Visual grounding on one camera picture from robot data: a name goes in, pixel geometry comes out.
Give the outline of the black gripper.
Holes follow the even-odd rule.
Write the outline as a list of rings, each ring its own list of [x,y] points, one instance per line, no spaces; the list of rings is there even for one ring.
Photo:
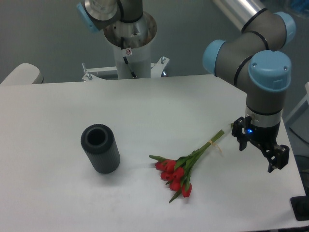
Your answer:
[[[271,173],[275,169],[281,170],[289,162],[290,148],[286,145],[278,145],[276,142],[279,128],[280,123],[266,128],[256,126],[253,124],[252,117],[246,116],[245,119],[240,117],[234,121],[231,134],[236,137],[240,151],[247,147],[248,141],[259,148],[268,160],[267,171]]]

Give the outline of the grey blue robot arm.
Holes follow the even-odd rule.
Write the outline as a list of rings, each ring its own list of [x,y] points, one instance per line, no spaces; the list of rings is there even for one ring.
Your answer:
[[[268,160],[268,171],[282,169],[289,147],[279,145],[279,131],[292,65],[281,52],[295,36],[286,13],[271,13],[258,0],[217,0],[217,7],[241,31],[232,42],[211,42],[202,57],[205,70],[246,93],[245,116],[234,122],[232,135],[240,150],[247,143]],[[154,18],[140,0],[83,0],[77,11],[92,32],[103,31],[114,48],[119,79],[160,77],[167,64],[151,66],[149,45],[157,33]]]

